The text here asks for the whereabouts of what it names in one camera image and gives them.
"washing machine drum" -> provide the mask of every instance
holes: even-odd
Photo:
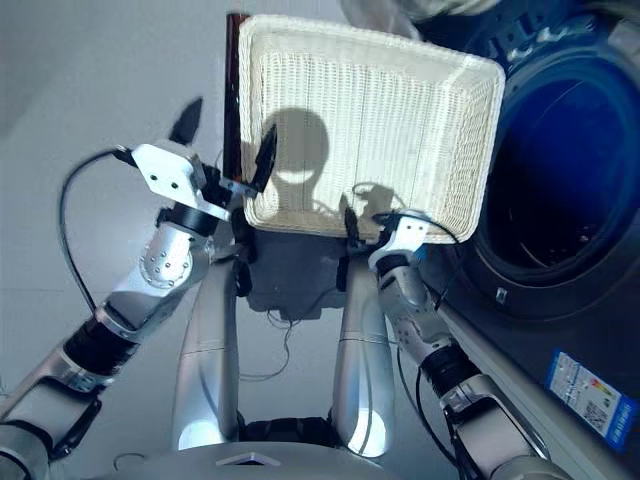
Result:
[[[565,25],[505,62],[482,217],[453,255],[466,256],[468,284],[519,318],[597,303],[640,254],[640,28],[585,14]]]

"energy label sticker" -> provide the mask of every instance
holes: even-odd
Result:
[[[556,350],[547,388],[580,415],[609,445],[622,451],[637,404],[572,359]]]

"washing machine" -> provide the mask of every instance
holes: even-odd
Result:
[[[478,229],[424,278],[640,476],[640,4],[503,0],[418,28],[507,74]]]

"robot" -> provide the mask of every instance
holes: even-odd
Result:
[[[352,242],[329,419],[299,419],[293,426],[287,419],[269,424],[269,434],[244,425],[237,409],[235,303],[250,290],[247,263],[255,252],[241,210],[228,207],[232,193],[255,197],[264,190],[277,132],[273,126],[265,136],[250,183],[203,164],[187,146],[193,134],[177,124],[170,140],[102,154],[137,168],[153,192],[175,204],[160,211],[129,275],[0,406],[0,478],[47,478],[50,462],[69,455],[90,428],[101,393],[198,283],[179,366],[176,451],[96,478],[392,478],[367,459],[388,449],[393,430],[385,318],[440,399],[461,478],[570,478],[438,315],[416,254],[423,230],[444,227],[413,210],[377,216],[383,229],[376,245]],[[220,220],[231,221],[235,244],[211,259],[209,239]]]

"barcode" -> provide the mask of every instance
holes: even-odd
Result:
[[[591,400],[587,402],[584,418],[600,433],[602,433],[604,425],[607,423],[607,414]]]

